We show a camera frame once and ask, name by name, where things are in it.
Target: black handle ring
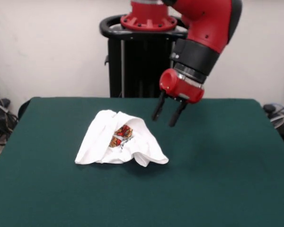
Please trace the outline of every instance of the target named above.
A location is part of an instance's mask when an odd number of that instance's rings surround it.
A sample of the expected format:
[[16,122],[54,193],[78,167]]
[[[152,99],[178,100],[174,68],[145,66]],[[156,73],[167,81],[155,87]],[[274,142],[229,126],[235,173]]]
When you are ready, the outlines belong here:
[[[110,39],[120,40],[162,40],[169,39],[176,41],[177,39],[186,39],[187,31],[181,32],[177,30],[166,31],[166,32],[144,32],[144,31],[131,31],[126,28],[116,29],[112,28],[114,25],[120,25],[121,17],[124,15],[117,15],[105,18],[100,22],[100,33]],[[177,19],[177,26],[186,28],[180,18]]]

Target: white towel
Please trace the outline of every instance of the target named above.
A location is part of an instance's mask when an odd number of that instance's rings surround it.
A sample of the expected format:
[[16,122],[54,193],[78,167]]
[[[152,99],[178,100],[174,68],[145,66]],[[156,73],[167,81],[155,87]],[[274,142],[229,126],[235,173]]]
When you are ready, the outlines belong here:
[[122,164],[133,158],[144,167],[149,162],[166,164],[169,161],[143,119],[104,110],[89,126],[75,163]]

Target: red flange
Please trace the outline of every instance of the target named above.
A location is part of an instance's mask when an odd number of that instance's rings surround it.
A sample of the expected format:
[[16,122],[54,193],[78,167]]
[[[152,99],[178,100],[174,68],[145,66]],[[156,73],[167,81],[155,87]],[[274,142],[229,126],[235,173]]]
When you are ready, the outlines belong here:
[[177,20],[169,16],[168,7],[164,4],[131,2],[132,12],[121,17],[121,24],[136,31],[169,31],[177,26]]

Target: printed logo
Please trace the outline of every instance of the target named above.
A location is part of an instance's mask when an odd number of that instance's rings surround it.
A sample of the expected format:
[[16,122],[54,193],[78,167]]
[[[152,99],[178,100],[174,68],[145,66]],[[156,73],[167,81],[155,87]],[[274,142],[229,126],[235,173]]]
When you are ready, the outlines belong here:
[[125,143],[127,143],[133,138],[133,130],[127,125],[124,125],[118,131],[116,131],[114,135],[115,136],[112,137],[112,140],[109,143],[109,147],[116,148],[120,146],[121,149],[123,149]]

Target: table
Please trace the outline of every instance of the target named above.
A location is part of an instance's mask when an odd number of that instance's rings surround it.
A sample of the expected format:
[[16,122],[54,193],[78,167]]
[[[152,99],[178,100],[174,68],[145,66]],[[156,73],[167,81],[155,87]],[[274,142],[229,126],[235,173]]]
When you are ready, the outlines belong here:
[[[0,227],[284,227],[284,143],[254,100],[34,98],[0,157]],[[167,165],[75,165],[96,113],[141,117]]]

